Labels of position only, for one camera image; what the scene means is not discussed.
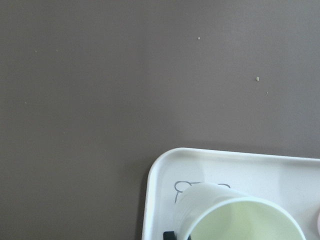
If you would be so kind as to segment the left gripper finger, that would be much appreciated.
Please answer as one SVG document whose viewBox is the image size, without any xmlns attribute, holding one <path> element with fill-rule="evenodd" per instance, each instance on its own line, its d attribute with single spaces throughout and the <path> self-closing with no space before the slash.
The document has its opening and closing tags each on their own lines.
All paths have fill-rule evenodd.
<svg viewBox="0 0 320 240">
<path fill-rule="evenodd" d="M 174 231 L 165 231 L 162 237 L 163 240 L 176 240 L 176 235 Z"/>
</svg>

